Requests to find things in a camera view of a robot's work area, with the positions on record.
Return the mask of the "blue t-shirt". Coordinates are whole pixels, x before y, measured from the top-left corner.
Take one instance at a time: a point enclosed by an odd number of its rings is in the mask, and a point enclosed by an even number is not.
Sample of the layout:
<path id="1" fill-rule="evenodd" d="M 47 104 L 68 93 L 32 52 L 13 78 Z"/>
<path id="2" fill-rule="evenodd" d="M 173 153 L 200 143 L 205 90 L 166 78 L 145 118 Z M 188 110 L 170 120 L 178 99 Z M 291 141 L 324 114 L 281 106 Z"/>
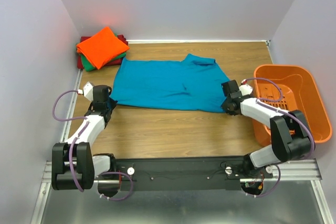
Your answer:
<path id="1" fill-rule="evenodd" d="M 188 54 L 182 61 L 123 60 L 110 97 L 119 105 L 222 113 L 229 78 L 213 58 Z"/>

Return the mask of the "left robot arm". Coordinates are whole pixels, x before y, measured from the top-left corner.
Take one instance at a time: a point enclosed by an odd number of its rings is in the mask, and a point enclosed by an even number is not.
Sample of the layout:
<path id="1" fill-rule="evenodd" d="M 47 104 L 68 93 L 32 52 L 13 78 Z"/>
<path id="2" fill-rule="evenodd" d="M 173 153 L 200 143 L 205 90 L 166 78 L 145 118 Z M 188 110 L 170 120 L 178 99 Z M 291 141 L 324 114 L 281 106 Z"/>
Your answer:
<path id="1" fill-rule="evenodd" d="M 83 192 L 91 189 L 94 179 L 104 173 L 116 171 L 113 154 L 92 155 L 91 147 L 98 135 L 108 125 L 117 101 L 110 95 L 112 88 L 107 85 L 93 85 L 87 82 L 82 89 L 62 93 L 52 109 L 53 118 L 60 122 L 82 120 L 75 133 L 52 148 L 51 185 L 54 190 L 77 189 Z M 68 93 L 76 93 L 90 101 L 84 116 L 62 119 L 55 114 L 58 101 Z"/>

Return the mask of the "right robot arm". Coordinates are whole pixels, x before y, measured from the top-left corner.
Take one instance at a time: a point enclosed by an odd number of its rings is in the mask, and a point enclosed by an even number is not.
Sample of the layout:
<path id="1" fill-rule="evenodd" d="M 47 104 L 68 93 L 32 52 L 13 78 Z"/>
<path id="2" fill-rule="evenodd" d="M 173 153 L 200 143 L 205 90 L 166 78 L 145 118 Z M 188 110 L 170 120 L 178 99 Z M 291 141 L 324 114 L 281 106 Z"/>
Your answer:
<path id="1" fill-rule="evenodd" d="M 245 175 L 269 165 L 308 158 L 315 150 L 315 142 L 305 115 L 266 104 L 252 97 L 252 88 L 244 88 L 235 80 L 222 83 L 225 101 L 222 109 L 229 115 L 243 115 L 270 129 L 271 144 L 246 154 L 241 165 Z"/>

